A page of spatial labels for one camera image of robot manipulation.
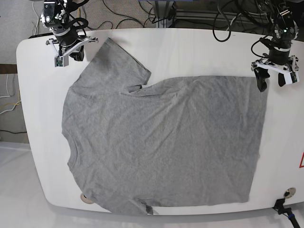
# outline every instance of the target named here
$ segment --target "black cable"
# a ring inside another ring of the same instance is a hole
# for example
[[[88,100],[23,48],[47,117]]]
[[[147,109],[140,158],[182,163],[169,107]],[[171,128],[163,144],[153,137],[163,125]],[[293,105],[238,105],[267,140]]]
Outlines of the black cable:
[[[276,210],[274,208],[273,208],[273,210],[275,210],[276,212],[279,212],[279,210]],[[289,218],[288,215],[286,215],[286,214],[281,214],[281,215],[285,215],[287,218]]]
[[[253,17],[251,17],[249,14],[247,14],[243,8],[239,5],[238,0],[234,0],[237,9],[244,15],[245,18],[247,18],[249,21],[251,21],[256,26],[262,27],[262,28],[268,28],[268,24],[261,24],[258,21],[256,21]]]
[[[139,4],[139,6],[142,8],[142,10],[143,11],[145,11],[147,14],[151,14],[150,12],[148,12],[142,5],[141,5],[141,2],[140,1],[138,1],[138,4]]]
[[[254,0],[254,2],[255,2],[255,6],[256,6],[256,10],[257,10],[256,12],[257,12],[258,14],[260,14],[260,19],[261,19],[261,21],[262,21],[262,24],[264,24],[262,15],[261,15],[261,13],[259,12],[259,9],[258,9],[257,1]]]
[[[110,29],[113,29],[113,23],[109,20],[106,20],[104,21],[103,23],[101,23],[97,28],[91,28],[91,27],[88,27],[90,30],[98,30],[100,27],[102,27],[105,23],[110,23],[111,24],[111,28]]]
[[[103,1],[104,6],[105,6],[108,10],[110,10],[113,14],[116,14],[116,15],[118,15],[118,16],[123,16],[123,17],[130,18],[130,19],[136,21],[137,23],[139,23],[139,24],[143,27],[143,24],[142,24],[138,19],[133,18],[133,17],[130,17],[130,16],[127,16],[127,15],[124,15],[124,14],[116,13],[116,12],[114,12],[113,10],[111,10],[111,9],[106,5],[105,0],[102,0],[102,1]]]
[[[83,10],[84,14],[85,14],[85,19],[86,19],[86,11],[85,11],[85,7],[82,6],[81,9]],[[102,27],[105,23],[110,23],[111,24],[111,28],[110,29],[113,29],[114,25],[113,25],[113,22],[109,21],[109,20],[106,20],[104,21],[103,23],[101,23],[97,28],[92,28],[92,27],[87,27],[88,29],[90,30],[98,30],[100,27]]]
[[[6,131],[6,130],[0,130],[0,132],[8,132],[8,133],[11,133],[11,134],[24,134],[24,133],[27,133],[27,132],[10,132],[10,131]]]
[[[148,18],[148,19],[144,22],[144,24],[143,24],[143,27],[144,27],[144,28],[145,28],[145,25],[146,25],[147,21],[150,20],[150,19],[153,19],[153,18]]]
[[[230,26],[230,21],[228,20],[227,16],[223,13],[222,9],[225,8],[228,4],[232,3],[234,0],[230,0],[229,2],[227,2],[223,7],[220,6],[220,0],[218,0],[218,13],[216,14],[214,20],[213,20],[213,26],[212,26],[212,33],[213,33],[213,36],[214,38],[218,41],[218,42],[225,42],[227,40],[229,40],[230,36],[231,36],[231,26]],[[217,36],[215,35],[215,31],[214,31],[214,28],[215,28],[215,22],[217,21],[217,18],[219,16],[219,14],[221,14],[224,19],[226,20],[227,24],[228,24],[228,28],[229,28],[229,34],[228,34],[228,37],[226,39],[218,39]]]
[[[117,24],[117,26],[116,26],[115,29],[117,29],[118,26],[119,26],[122,22],[124,22],[124,21],[126,21],[126,20],[133,20],[133,21],[137,22],[138,24],[142,25],[142,27],[144,28],[144,25],[143,25],[141,22],[139,22],[139,21],[137,21],[137,20],[134,20],[134,19],[127,18],[127,19],[121,20],[121,21]]]
[[[257,57],[260,57],[260,58],[269,58],[269,57],[265,57],[265,56],[260,56],[258,54],[256,54],[254,51],[253,51],[253,47],[258,43],[258,42],[261,42],[261,40],[265,39],[266,37],[268,37],[271,33],[272,33],[272,30],[273,30],[273,27],[270,29],[270,32],[268,32],[268,34],[262,38],[260,38],[258,41],[254,42],[254,44],[251,46],[251,52],[252,54],[254,54],[255,56]]]
[[[73,19],[71,21],[69,21],[66,25],[65,25],[65,29],[71,27],[72,25],[74,25],[76,22],[82,22],[83,24],[80,25],[80,26],[77,26],[75,27],[75,29],[85,29],[88,25],[89,25],[89,22],[84,19],[84,18],[76,18],[76,19]]]
[[[152,24],[156,24],[156,23],[158,23],[160,21],[167,20],[167,19],[171,20],[172,18],[163,18],[163,19],[160,19],[160,20],[155,20],[155,21],[152,22]]]
[[[67,9],[64,7],[64,5],[61,3],[60,0],[55,0],[55,1],[58,2],[58,3],[61,5],[61,7],[65,10],[65,12],[67,13],[67,15],[69,15],[71,18],[75,19],[75,18],[67,11]],[[85,34],[85,37],[86,37],[86,31],[85,31],[85,29],[84,29],[84,28],[81,28],[81,29],[83,30],[83,32],[84,32],[84,34]]]
[[[243,24],[242,17],[239,17],[239,20],[241,21],[241,25],[242,25],[243,29],[246,30],[246,28],[245,28],[245,26],[244,26],[244,24]]]
[[[150,9],[149,14],[148,14],[148,19],[149,19],[149,21],[150,21],[150,22],[155,21],[155,18],[156,18],[156,17],[154,17],[154,18],[150,18],[150,15],[152,15],[152,14],[151,14],[152,9],[153,9],[153,7]]]

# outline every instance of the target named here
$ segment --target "cable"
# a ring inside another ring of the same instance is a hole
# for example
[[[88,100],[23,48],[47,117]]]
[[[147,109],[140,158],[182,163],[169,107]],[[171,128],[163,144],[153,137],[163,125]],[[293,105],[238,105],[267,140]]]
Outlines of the cable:
[[[124,22],[124,21],[126,21],[126,20],[133,20],[133,21],[139,23],[140,25],[142,25],[142,27],[144,28],[144,24],[142,24],[141,22],[138,22],[138,21],[136,21],[136,20],[134,20],[134,19],[127,18],[127,19],[121,20],[121,21],[117,24],[117,26],[116,26],[115,29],[118,29],[118,26],[119,26],[122,22]]]
[[[102,27],[105,23],[110,23],[111,24],[111,28],[110,29],[113,29],[113,23],[109,20],[106,20],[104,21],[103,23],[101,23],[97,28],[91,28],[91,27],[88,27],[90,30],[98,30],[100,27]]]
[[[15,109],[15,107],[16,107],[17,105],[19,105],[19,104],[20,104],[20,102],[18,101],[17,103],[15,103],[15,105],[12,107],[12,109],[5,110],[5,111],[1,112],[0,115],[3,114],[3,113],[6,113],[6,112],[13,111],[13,110]]]
[[[147,14],[150,14],[150,12],[146,11],[145,8],[141,5],[140,1],[138,1],[138,4],[142,8],[143,11],[145,11]]]
[[[4,106],[7,106],[7,105],[14,105],[14,107],[13,107],[13,109],[12,110],[14,110],[14,108],[17,106],[17,105],[19,105],[21,103],[21,100],[20,100],[20,90],[18,90],[18,102],[17,103],[6,103],[6,104],[4,104],[4,105],[2,105],[1,107],[0,107],[0,110],[4,107]]]
[[[116,12],[114,12],[113,10],[111,10],[111,9],[106,5],[105,0],[102,0],[102,1],[103,1],[104,6],[105,6],[109,11],[111,11],[113,14],[118,15],[118,16],[127,17],[127,18],[129,18],[129,19],[132,19],[132,20],[136,21],[137,23],[139,23],[139,24],[143,27],[143,24],[142,24],[138,19],[133,18],[133,17],[130,17],[130,16],[127,16],[127,15],[124,15],[124,14],[116,13]]]
[[[255,43],[251,46],[251,52],[252,52],[252,54],[254,54],[255,56],[260,57],[260,58],[269,58],[269,57],[260,56],[260,55],[256,54],[256,53],[253,51],[253,47],[254,47],[258,42],[261,42],[261,40],[263,40],[263,39],[265,39],[266,37],[268,37],[271,33],[272,33],[272,29],[270,30],[270,32],[269,32],[266,36],[260,38],[257,42],[255,42]]]
[[[273,208],[273,210],[275,210],[276,212],[279,212],[279,210],[276,210],[274,208]],[[285,215],[289,219],[289,217],[286,214],[281,214],[281,215]]]
[[[0,98],[11,97],[10,94],[9,94],[9,90],[8,90],[8,80],[9,80],[9,75],[6,76],[6,92],[7,92],[8,95],[0,96]]]
[[[72,25],[74,25],[76,22],[77,22],[78,24],[79,24],[79,22],[82,22],[82,23],[83,23],[82,25],[76,26],[76,27],[75,27],[76,30],[77,30],[77,29],[85,29],[85,28],[89,25],[89,22],[88,22],[86,19],[84,19],[84,18],[75,18],[75,19],[71,20],[70,22],[68,22],[68,23],[64,26],[64,28],[65,28],[65,29],[70,28],[70,27],[71,27]]]
[[[61,7],[64,9],[64,11],[67,13],[67,15],[69,15],[72,19],[74,19],[75,20],[75,18],[67,11],[67,9],[64,7],[64,5],[61,3],[61,1],[60,0],[55,0],[56,2],[58,2],[60,5],[61,5]],[[85,28],[80,28],[80,29],[82,29],[83,30],[83,32],[84,32],[84,34],[85,34],[85,37],[86,37],[86,31],[85,31]]]
[[[260,15],[267,15],[266,13],[252,13],[252,12],[248,12],[247,13],[251,14],[251,15],[255,15],[255,16],[260,16]]]
[[[233,22],[238,18],[238,16],[241,15],[241,13],[238,13],[232,20],[231,20],[231,23],[230,23],[230,26],[232,26]]]
[[[237,9],[244,15],[245,18],[247,18],[249,21],[251,21],[253,24],[255,24],[256,26],[262,27],[262,28],[268,28],[268,24],[261,24],[258,21],[256,21],[253,17],[249,16],[244,10],[243,8],[239,5],[238,0],[234,0],[235,5],[237,7]]]
[[[256,1],[254,1],[254,2],[255,2],[256,10],[257,10],[257,12],[258,12],[258,11],[259,11],[259,9],[258,9],[258,6],[257,6],[257,2],[256,2]],[[263,24],[263,23],[264,23],[264,21],[263,21],[263,19],[262,19],[262,15],[261,15],[261,14],[260,14],[260,19],[261,19],[262,24]]]
[[[143,24],[143,27],[144,27],[144,28],[145,28],[145,25],[146,25],[147,21],[148,21],[148,20],[151,21],[150,19],[153,19],[153,18],[148,18],[148,19],[144,22],[144,24]]]
[[[27,132],[10,132],[10,131],[6,131],[6,130],[0,130],[0,132],[8,132],[8,133],[11,133],[11,134],[24,134],[24,133],[27,133]]]
[[[155,21],[155,19],[156,19],[155,14],[152,14],[152,13],[151,13],[151,12],[152,12],[152,9],[153,9],[153,7],[150,9],[149,14],[148,14],[148,19],[149,19],[150,22],[153,22],[153,21]]]
[[[37,24],[36,24],[36,28],[34,29],[34,30],[35,30],[34,35],[37,35],[37,31],[38,31],[38,24],[39,24],[39,16],[38,16],[38,14],[37,14],[37,12],[36,12],[36,10],[35,10],[35,7],[34,7],[34,2],[33,2],[32,7],[33,7],[33,10],[34,10],[34,12],[35,12],[35,14],[36,14],[36,16],[37,16]]]
[[[240,17],[239,20],[241,21],[241,25],[242,25],[243,29],[246,30],[246,28],[245,28],[245,26],[244,26],[244,24],[243,24],[242,17]]]
[[[224,8],[225,6],[227,6],[228,4],[232,3],[233,1],[234,1],[234,0],[230,0],[229,2],[227,2],[227,3],[223,6],[223,8]],[[223,39],[223,40],[218,39],[217,36],[215,35],[215,31],[214,31],[215,22],[217,21],[217,18],[218,18],[218,16],[219,16],[219,14],[221,14],[221,15],[224,17],[224,19],[226,20],[226,22],[227,22],[227,24],[228,24],[228,28],[229,28],[228,37],[227,37],[226,39]],[[220,0],[218,0],[218,13],[216,14],[216,16],[215,16],[215,18],[214,18],[214,20],[213,20],[212,33],[213,33],[214,38],[215,38],[218,42],[225,42],[225,41],[229,40],[229,38],[230,38],[230,36],[231,36],[231,26],[230,26],[230,22],[229,22],[227,16],[223,13],[222,8],[220,7]]]

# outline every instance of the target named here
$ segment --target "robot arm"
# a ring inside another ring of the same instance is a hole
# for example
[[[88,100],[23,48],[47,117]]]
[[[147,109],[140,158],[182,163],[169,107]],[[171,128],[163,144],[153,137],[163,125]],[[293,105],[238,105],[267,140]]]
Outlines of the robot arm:
[[[68,56],[75,61],[83,61],[83,45],[88,42],[98,42],[97,38],[86,36],[85,28],[88,26],[88,21],[84,18],[74,18],[70,14],[87,2],[89,0],[81,3],[75,3],[73,0],[44,0],[40,20],[43,26],[49,28],[56,37],[46,42],[55,50],[55,67],[67,66]],[[79,35],[78,30],[82,30],[84,34]]]
[[[268,74],[269,69],[279,73],[278,82],[280,86],[299,81],[299,67],[296,64],[298,58],[295,56],[289,57],[291,41],[297,38],[299,29],[285,0],[267,0],[265,2],[260,0],[259,6],[267,11],[268,20],[272,24],[268,35],[257,41],[269,49],[269,54],[260,56],[261,59],[251,64],[251,69],[256,74],[257,87],[263,92],[267,88],[265,79],[270,77]]]

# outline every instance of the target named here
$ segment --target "white cable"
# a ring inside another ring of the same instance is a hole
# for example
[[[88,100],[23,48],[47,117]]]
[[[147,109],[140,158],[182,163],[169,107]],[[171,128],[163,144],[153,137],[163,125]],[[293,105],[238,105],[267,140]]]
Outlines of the white cable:
[[[36,14],[36,16],[37,16],[37,24],[36,24],[36,27],[35,27],[35,35],[37,35],[37,31],[38,31],[38,24],[39,24],[39,16],[38,16],[38,14],[37,14],[37,12],[36,12],[36,10],[35,10],[35,7],[34,7],[34,2],[33,2],[33,10],[34,10],[34,12],[35,12],[35,14]]]
[[[19,105],[19,104],[20,104],[20,101],[18,101],[18,102],[12,107],[12,109],[4,110],[3,112],[0,113],[0,115],[3,114],[3,113],[6,113],[6,112],[13,111],[13,110],[15,109],[15,107],[16,107],[17,105]]]
[[[8,90],[8,80],[9,80],[9,75],[6,76],[6,92],[8,93],[8,95],[0,96],[0,98],[10,97],[9,90]]]
[[[256,16],[259,16],[259,15],[267,15],[266,13],[252,13],[252,12],[247,12],[247,13],[249,13],[249,14],[251,14],[251,15],[256,15]],[[237,15],[231,20],[230,26],[232,25],[232,23],[235,21],[235,19],[236,19],[239,15],[241,15],[241,13],[237,14]]]
[[[232,23],[235,21],[235,19],[236,19],[239,15],[241,15],[241,13],[237,14],[237,15],[231,20],[230,26],[232,25]]]
[[[251,15],[256,15],[256,16],[260,16],[260,15],[267,15],[266,13],[252,13],[252,12],[248,12],[247,13],[251,14]]]

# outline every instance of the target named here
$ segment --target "round hole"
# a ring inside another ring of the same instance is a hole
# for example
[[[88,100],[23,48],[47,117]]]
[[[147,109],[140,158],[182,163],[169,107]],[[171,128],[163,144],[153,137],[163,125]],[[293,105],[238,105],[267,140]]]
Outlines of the round hole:
[[[289,188],[285,191],[284,198],[285,199],[291,198],[294,196],[294,194],[295,194],[295,188]]]

